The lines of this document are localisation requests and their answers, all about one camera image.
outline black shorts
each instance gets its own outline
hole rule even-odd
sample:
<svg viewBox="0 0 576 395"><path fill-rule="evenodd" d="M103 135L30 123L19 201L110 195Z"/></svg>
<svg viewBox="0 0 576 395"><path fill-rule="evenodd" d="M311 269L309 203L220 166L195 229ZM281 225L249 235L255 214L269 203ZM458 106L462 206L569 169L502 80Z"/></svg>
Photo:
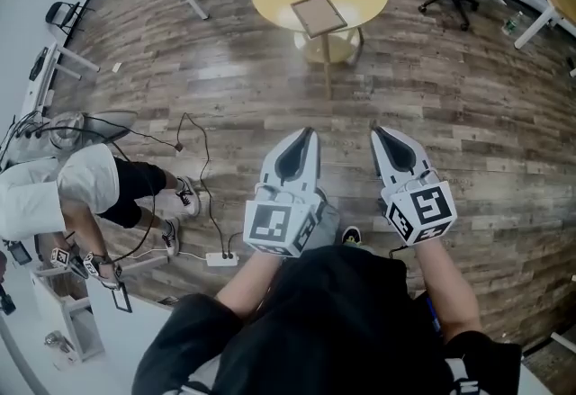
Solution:
<svg viewBox="0 0 576 395"><path fill-rule="evenodd" d="M157 195L166 187L166 175L159 167L139 161L127 162L114 157L118 170L120 195L118 201L101 218L131 229L140 220L142 211L134 200Z"/></svg>

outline black cable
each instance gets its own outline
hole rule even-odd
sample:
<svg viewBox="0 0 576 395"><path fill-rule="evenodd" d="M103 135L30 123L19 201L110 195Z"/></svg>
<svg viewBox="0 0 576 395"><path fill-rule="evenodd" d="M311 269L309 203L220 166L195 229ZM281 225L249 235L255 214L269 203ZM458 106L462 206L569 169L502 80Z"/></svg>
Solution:
<svg viewBox="0 0 576 395"><path fill-rule="evenodd" d="M85 132L85 133L89 133L89 134L94 134L94 135L98 136L99 138L103 139L105 142L109 142L109 143L113 144L114 147L120 152L120 155L122 155L122 157L128 163L130 163L130 164L132 163L131 160L126 156L124 151L118 146L118 144L116 144L115 141L107 138L106 136L104 136L102 133L100 133L98 131L87 130L85 128L75 128L73 126L51 126L48 128L43 128L40 131L40 134L45 132L45 131L63 131L63 130L80 131L80 132ZM148 225L148 228L146 229L146 232L144 232L144 236L142 237L142 240L139 242L139 244L134 249L132 249L128 253L126 253L122 256L116 257L116 259L113 259L112 261L110 261L108 263L104 263L104 264L117 263L118 261L121 261L122 259L125 259L126 257L131 256L134 253L136 253L136 251L138 251L142 247L142 245L146 241L146 238L148 237L148 233L152 229L152 223L154 222L154 216L156 215L156 196L154 195L154 187L152 186L152 183L149 181L149 178L146 175L146 173L144 173L139 168L136 168L136 169L138 169L139 173L142 173L142 176L144 176L144 179L146 180L146 182L148 183L148 186L150 187L150 194L152 195L152 218L150 219L150 223Z"/></svg>
<svg viewBox="0 0 576 395"><path fill-rule="evenodd" d="M12 134L10 134L10 138L8 138L8 142L6 142L6 145L4 147L4 150L2 151L2 155L0 155L0 166L2 165L2 162L4 160L5 154L6 154L6 150L8 150L8 147L10 146L10 142L12 141L12 138L14 137L14 135L17 133L17 131L19 130L19 128L25 124L30 118L33 118L36 113L40 113L40 111L32 111L29 113L26 113L26 115L24 115L18 122L16 122L13 126L12 126Z"/></svg>
<svg viewBox="0 0 576 395"><path fill-rule="evenodd" d="M29 116L30 116L30 114L22 117L22 119L21 119L18 123L28 120ZM109 124L109 125L112 125L112 126L115 126L115 127L118 127L118 128L124 128L125 130L130 131L130 132L132 132L132 133L134 133L134 134L136 134L136 135L138 135L138 136L142 136L142 137L144 137L144 138L151 138L151 139L155 140L156 142L159 142L159 143L161 143L161 144L165 144L165 145L167 145L167 146L170 146L171 148L174 148L176 151L182 150L182 144L181 144L181 142L180 142L180 130L182 129L182 123L183 123L185 117L192 123L192 125L193 125L194 127L196 127L198 130L200 130L200 131L202 132L203 136L204 136L204 148L205 148L205 150L206 150L206 163L204 163L204 166L202 167L202 171L201 171L201 173L200 173L199 181L200 181L200 183L202 184L202 187L204 188L204 190L207 192L207 194L208 194L208 196L209 196L209 201L208 201L208 216L210 217L212 223L214 224L214 227L218 230L218 234L219 234L219 238L220 238L220 247L221 247L221 250L222 250L222 257L226 259L227 257L229 257L229 256L231 257L231 256L232 256L232 254L230 253L230 242L231 242L231 240L232 240L236 235L239 235L239 234L242 233L242 232L234 233L234 234L232 234L232 235L229 237L229 239L228 239L228 253L227 253L227 252L224 250L224 240L223 240L223 235L222 235L221 228L220 228L220 226L218 225L218 223L216 222L216 219L214 219L214 217L212 216L212 200L213 200L212 193L211 193L210 190L208 189L208 186L206 185L206 183L203 181L204 171L205 171L206 167L208 166L208 163L210 163L210 151L209 151L209 149L208 149L208 135L206 134L206 130L205 130L202 126L200 126L200 125L198 125L197 123L195 123L194 120L192 120L192 117L190 116L189 113L184 112L184 113L182 114L182 117L180 118L180 123L178 124L178 130L176 131L176 145L174 145L174 144L170 144L169 142L166 142L166 141L164 141L164 140L157 139L157 138L155 138L154 136L150 136L150 135L148 135L148 134L143 134L143 133L138 133L137 131L131 130L130 128L128 128L128 127L126 127L126 126L124 126L124 125L116 124L116 123L113 123L113 122L111 122L111 121L107 121L107 120L104 120L104 119L99 119L99 118L96 118L96 117L86 116L86 118L89 118L89 119L92 119L92 120L98 120L98 121L102 121L102 122L104 122L104 123L107 123L107 124ZM123 152L123 150L116 144L115 141L107 138L106 136L104 136L102 133L99 133L98 131L88 130L88 129L86 129L86 128L75 128L75 127L71 127L71 126L57 126L57 127L48 127L48 128L45 128L46 125L48 125L48 124L49 124L49 123L43 123L40 127L38 127L38 128L36 128L36 129L34 129L33 131L31 131L31 134L34 134L34 133L36 133L37 131L39 131L40 134L41 134L41 133L43 133L44 131L51 131L51 130L75 130L75 131L85 132L85 133L89 133L89 134L94 134L94 135L98 136L99 138L103 139L104 142L109 142L109 143L113 144L114 147L120 152L120 154L122 155L122 157L123 157L128 163L132 163L131 160L130 160L130 159L126 156L126 154ZM6 144L6 148L4 149L3 154L2 154L2 156L0 157L0 163L2 163L2 158L4 157L4 153L5 153L5 151L7 150L8 146L10 145L10 139L8 140L8 144ZM142 175L144 176L146 182L148 183L148 185L149 185L149 187L150 187L150 193L152 194L152 216L153 216L153 217L152 217L152 220L153 220L153 219L154 219L154 216L156 215L156 197L155 197L155 195L154 195L154 188L153 188L153 186L152 186L152 183L149 181L148 177L146 176L146 174L144 174L141 170L139 170L139 172L142 173ZM142 245L144 244L144 241L146 240L146 238L147 238L147 236L148 236L151 228L152 228L152 221L150 222L148 228L146 229L146 232L144 233L144 236L142 237L142 239L141 239L141 241L139 242L139 244L138 244L134 249L132 249L131 251L129 251L128 253L126 253L126 254L124 254L124 255L122 255L122 256L119 256L119 257L117 257L116 259L113 259L112 262L113 262L113 263L116 263L116 262L118 262L118 261L121 261L122 259L125 259L126 257L131 256L131 255L133 255L136 251L138 251L138 250L142 247Z"/></svg>
<svg viewBox="0 0 576 395"><path fill-rule="evenodd" d="M91 117L91 116L89 116L89 115L85 115L85 118L89 118L89 119L91 119L91 120L98 120L98 121L101 121L102 123L107 123L107 124L112 125L112 126L117 126L117 127L120 127L120 128L124 128L126 131L129 131L129 132L131 132L132 134L136 134L137 136L141 136L142 138L153 139L153 140L155 140L156 142L159 142L160 144L166 144L167 146L170 146L171 148L175 148L175 149L177 150L177 147L176 147L174 144L170 144L169 142L166 142L165 140L157 139L157 138L155 138L154 136L150 136L149 134L144 134L144 133L142 133L142 132L137 132L137 131L135 131L135 130L131 130L131 129L128 128L127 126L117 125L116 123L112 123L111 121L107 121L107 120L104 120L104 119L102 119L102 118Z"/></svg>
<svg viewBox="0 0 576 395"><path fill-rule="evenodd" d="M236 232L233 233L232 235L229 236L228 238L228 257L231 259L232 258L232 253L230 253L230 242L232 241L232 239L234 237L236 237L237 235L242 235L244 232Z"/></svg>
<svg viewBox="0 0 576 395"><path fill-rule="evenodd" d="M190 115L187 112L184 112L182 114L182 118L180 119L180 124L178 124L178 130L176 131L176 146L177 147L182 147L182 144L180 142L180 130L182 129L182 122L184 121L184 117L187 117L188 120L192 123L192 125L194 125L196 128L198 128L202 134L204 135L204 147L206 148L206 163L204 163L204 166L202 167L202 171L200 172L200 184L202 184L202 187L204 188L204 190L207 192L208 194L208 216L210 217L212 224L214 224L214 227L216 228L216 230L218 230L218 235L220 236L220 247L222 248L222 257L224 259L228 258L228 253L226 253L224 251L224 240L222 238L222 231L220 230L220 226L218 225L218 223L216 222L216 220L214 219L214 217L212 216L212 194L211 192L208 190L208 187L206 186L206 184L204 183L203 180L203 175L204 175L204 170L206 169L206 167L208 166L208 163L210 163L210 152L208 151L208 135L206 134L206 130L194 123L194 120L192 120L192 118L190 117Z"/></svg>

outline power strip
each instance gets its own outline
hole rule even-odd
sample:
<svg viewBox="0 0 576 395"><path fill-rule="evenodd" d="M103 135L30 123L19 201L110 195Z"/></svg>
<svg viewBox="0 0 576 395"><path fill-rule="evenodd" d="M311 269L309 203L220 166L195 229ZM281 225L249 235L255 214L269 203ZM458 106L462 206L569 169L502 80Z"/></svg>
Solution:
<svg viewBox="0 0 576 395"><path fill-rule="evenodd" d="M222 253L206 253L206 264L209 267L235 267L238 265L238 255L231 253L232 257L228 256L226 259L222 257Z"/></svg>

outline water bottle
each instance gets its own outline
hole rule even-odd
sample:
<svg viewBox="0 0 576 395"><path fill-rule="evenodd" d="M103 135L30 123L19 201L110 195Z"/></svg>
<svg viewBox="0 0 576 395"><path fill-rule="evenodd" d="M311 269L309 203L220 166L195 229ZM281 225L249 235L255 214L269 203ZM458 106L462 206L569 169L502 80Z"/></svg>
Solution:
<svg viewBox="0 0 576 395"><path fill-rule="evenodd" d="M502 32L504 32L506 35L512 35L512 33L514 33L514 31L520 24L520 20L522 19L523 15L524 14L521 11L518 11L514 15L514 17L508 19L506 23L502 26Z"/></svg>

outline black shirt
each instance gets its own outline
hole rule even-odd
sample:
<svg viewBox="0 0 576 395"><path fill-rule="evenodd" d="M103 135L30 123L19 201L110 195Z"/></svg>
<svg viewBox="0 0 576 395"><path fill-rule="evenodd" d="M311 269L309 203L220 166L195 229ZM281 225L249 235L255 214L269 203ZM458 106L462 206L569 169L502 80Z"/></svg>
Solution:
<svg viewBox="0 0 576 395"><path fill-rule="evenodd" d="M209 393L450 393L445 358L462 358L490 395L517 393L520 347L466 332L442 346L407 292L406 266L352 247L284 263L243 323L201 294L178 303L137 370L132 393L176 391L220 355Z"/></svg>

